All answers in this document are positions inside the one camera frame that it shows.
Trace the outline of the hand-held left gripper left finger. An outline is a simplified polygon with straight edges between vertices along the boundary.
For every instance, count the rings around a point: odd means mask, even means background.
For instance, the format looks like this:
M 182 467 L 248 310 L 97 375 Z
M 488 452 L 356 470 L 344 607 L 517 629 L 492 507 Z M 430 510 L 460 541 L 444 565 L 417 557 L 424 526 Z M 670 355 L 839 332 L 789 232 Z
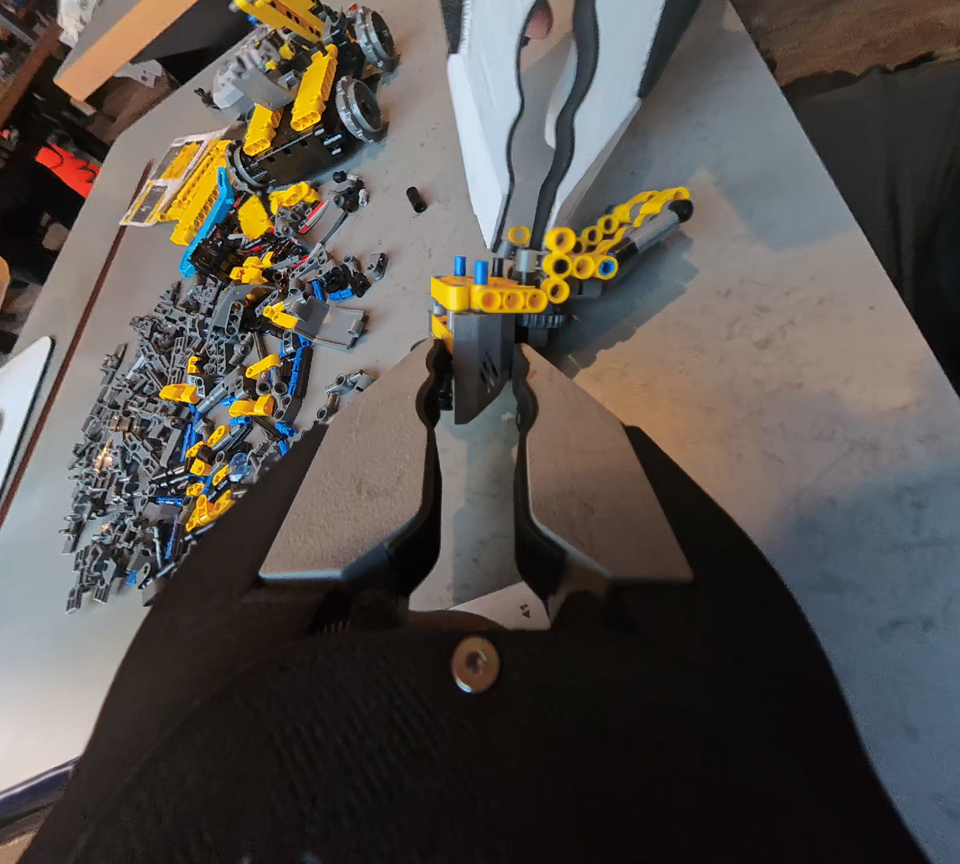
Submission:
M 417 344 L 333 422 L 259 570 L 268 586 L 335 585 L 402 602 L 439 557 L 435 429 L 445 345 Z

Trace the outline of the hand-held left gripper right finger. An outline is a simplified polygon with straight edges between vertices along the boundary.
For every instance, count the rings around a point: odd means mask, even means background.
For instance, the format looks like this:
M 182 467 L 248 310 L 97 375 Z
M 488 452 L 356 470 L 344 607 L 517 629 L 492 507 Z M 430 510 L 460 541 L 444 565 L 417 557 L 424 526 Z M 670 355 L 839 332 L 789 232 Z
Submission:
M 693 581 L 620 419 L 528 344 L 513 354 L 514 554 L 546 606 L 632 585 Z

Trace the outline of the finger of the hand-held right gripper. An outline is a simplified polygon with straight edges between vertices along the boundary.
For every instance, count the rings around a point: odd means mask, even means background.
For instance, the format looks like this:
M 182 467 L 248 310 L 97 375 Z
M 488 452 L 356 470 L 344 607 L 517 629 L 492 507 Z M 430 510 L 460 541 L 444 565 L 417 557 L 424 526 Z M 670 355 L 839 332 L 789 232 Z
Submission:
M 642 102 L 666 0 L 574 0 L 572 42 L 547 104 L 553 149 L 537 197 L 533 241 L 565 226 Z
M 515 187 L 522 39 L 538 1 L 462 0 L 460 36 L 447 61 L 469 197 L 489 249 L 500 241 Z

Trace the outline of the yellow black brick vehicle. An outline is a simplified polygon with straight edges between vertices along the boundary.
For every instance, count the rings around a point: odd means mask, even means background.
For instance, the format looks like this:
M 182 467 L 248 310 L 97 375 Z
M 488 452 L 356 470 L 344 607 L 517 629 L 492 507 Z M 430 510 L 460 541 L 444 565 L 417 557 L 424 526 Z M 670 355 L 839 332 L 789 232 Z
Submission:
M 217 67 L 206 101 L 235 114 L 226 162 L 266 192 L 334 172 L 386 134 L 377 97 L 399 54 L 383 16 L 320 0 L 231 0 L 252 30 Z

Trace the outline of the yellow brick assembly with gear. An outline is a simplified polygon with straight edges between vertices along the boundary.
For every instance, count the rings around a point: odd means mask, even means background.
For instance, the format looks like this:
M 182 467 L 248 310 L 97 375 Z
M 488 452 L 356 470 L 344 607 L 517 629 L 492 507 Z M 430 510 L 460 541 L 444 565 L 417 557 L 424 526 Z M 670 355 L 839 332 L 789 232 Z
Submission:
M 430 332 L 450 354 L 448 408 L 456 425 L 471 423 L 502 393 L 517 343 L 541 347 L 563 326 L 570 259 L 560 257 L 560 274 L 547 270 L 545 259 L 530 247 L 472 262 L 461 255 L 452 273 L 430 277 Z

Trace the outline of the yellow brick arm with piston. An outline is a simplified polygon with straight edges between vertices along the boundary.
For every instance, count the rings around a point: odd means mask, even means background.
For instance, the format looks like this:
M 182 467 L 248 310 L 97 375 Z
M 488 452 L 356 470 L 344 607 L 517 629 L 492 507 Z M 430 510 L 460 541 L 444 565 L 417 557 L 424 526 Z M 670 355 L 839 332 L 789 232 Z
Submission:
M 498 249 L 506 278 L 544 292 L 549 306 L 593 301 L 624 280 L 642 256 L 693 214 L 686 187 L 643 190 L 576 229 L 555 226 L 539 245 L 516 227 Z

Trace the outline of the grey desk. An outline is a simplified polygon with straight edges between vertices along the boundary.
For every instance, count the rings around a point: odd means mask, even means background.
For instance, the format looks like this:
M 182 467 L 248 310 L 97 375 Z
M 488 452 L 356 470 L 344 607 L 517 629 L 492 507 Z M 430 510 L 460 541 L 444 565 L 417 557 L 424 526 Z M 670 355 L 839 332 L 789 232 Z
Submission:
M 174 281 L 118 226 L 143 168 L 221 121 L 189 87 L 116 142 L 19 350 L 54 351 L 2 522 L 2 790 L 77 758 L 147 613 L 66 612 L 71 450 L 108 352 Z M 728 0 L 703 0 L 584 204 L 686 185 L 695 212 L 557 362 L 760 547 L 831 659 L 929 858 L 958 862 L 958 397 Z

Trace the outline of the grey curved panel brick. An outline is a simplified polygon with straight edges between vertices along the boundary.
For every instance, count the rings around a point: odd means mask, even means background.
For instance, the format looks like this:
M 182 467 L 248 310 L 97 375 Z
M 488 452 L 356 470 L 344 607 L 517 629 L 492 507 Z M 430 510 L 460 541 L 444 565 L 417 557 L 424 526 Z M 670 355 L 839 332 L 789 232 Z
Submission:
M 333 306 L 312 296 L 298 307 L 294 332 L 315 345 L 348 351 L 363 336 L 367 324 L 364 310 Z

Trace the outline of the pile of loose building bricks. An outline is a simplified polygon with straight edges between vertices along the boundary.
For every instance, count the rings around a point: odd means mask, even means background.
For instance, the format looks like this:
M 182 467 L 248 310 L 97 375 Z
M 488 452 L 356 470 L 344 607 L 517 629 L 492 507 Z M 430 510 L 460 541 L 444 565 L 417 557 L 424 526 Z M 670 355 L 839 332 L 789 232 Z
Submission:
M 130 321 L 128 366 L 125 343 L 104 358 L 69 465 L 73 494 L 60 531 L 73 558 L 67 614 L 127 588 L 150 603 L 311 427 L 303 412 L 314 354 L 336 347 L 295 332 L 299 307 L 315 297 L 352 308 L 388 263 L 382 253 L 367 263 L 330 255 L 330 239 L 369 202 L 358 175 L 336 172 L 333 182 L 337 218 L 316 241 L 329 204 L 307 182 L 246 198 L 246 240 L 230 282 L 178 272 L 152 310 Z M 233 484 L 228 466 L 238 452 L 253 471 Z

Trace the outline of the yellow and blue beam stack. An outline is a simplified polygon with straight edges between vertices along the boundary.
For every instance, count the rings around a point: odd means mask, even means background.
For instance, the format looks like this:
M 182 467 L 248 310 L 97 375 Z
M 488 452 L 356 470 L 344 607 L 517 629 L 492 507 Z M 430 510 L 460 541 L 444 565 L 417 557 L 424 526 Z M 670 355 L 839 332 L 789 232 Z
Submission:
M 178 271 L 184 279 L 226 285 L 241 264 L 246 239 L 239 210 L 253 192 L 245 178 L 235 175 L 237 150 L 238 142 L 231 138 L 209 143 L 166 213 L 170 241 L 181 251 Z

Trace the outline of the person's legs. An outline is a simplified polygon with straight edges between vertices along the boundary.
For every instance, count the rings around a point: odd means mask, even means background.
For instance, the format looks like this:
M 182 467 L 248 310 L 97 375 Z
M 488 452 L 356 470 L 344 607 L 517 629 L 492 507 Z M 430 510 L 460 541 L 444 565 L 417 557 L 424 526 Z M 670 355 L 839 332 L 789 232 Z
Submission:
M 821 72 L 782 92 L 958 391 L 958 58 Z

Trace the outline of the clear sticker sheet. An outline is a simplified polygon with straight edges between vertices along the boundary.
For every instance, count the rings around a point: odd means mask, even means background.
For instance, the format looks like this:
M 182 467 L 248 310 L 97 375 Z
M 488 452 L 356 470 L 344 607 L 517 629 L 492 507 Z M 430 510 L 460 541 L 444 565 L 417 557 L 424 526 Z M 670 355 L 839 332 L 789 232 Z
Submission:
M 150 169 L 119 224 L 147 228 L 163 222 L 209 142 L 210 136 L 201 134 L 175 138 Z

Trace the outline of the red object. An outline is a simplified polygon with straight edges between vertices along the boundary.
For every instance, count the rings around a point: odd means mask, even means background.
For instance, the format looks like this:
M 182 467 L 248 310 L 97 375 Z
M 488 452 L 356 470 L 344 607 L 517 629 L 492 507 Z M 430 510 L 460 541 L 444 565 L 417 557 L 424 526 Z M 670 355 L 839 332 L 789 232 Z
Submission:
M 98 161 L 88 160 L 82 154 L 54 142 L 47 142 L 41 146 L 34 160 L 46 167 L 84 200 L 90 197 L 101 169 Z

